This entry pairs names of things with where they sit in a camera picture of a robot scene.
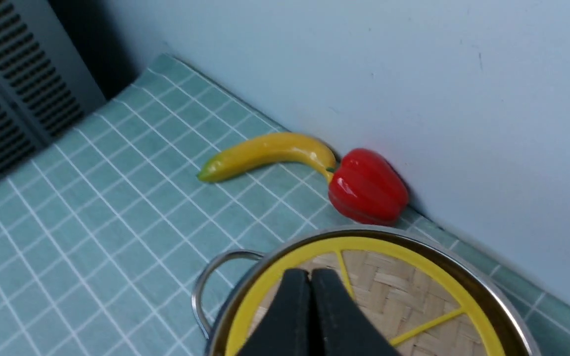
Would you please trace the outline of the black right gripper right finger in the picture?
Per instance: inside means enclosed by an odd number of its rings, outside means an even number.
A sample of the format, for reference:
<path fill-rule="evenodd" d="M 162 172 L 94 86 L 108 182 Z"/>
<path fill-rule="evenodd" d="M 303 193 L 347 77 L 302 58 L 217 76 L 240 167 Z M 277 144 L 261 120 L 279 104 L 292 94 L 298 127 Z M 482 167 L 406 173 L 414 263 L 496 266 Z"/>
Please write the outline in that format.
<path fill-rule="evenodd" d="M 311 289 L 314 296 L 311 355 L 399 355 L 352 300 L 335 270 L 314 269 Z"/>

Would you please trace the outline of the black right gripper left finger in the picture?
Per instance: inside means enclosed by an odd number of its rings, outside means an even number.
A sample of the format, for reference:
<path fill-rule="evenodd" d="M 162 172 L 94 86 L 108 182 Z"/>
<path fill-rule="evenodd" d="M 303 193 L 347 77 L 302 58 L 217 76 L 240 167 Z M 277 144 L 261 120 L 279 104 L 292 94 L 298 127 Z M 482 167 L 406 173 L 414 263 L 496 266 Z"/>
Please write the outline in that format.
<path fill-rule="evenodd" d="M 308 272 L 287 269 L 271 305 L 238 356 L 310 356 L 311 301 Z"/>

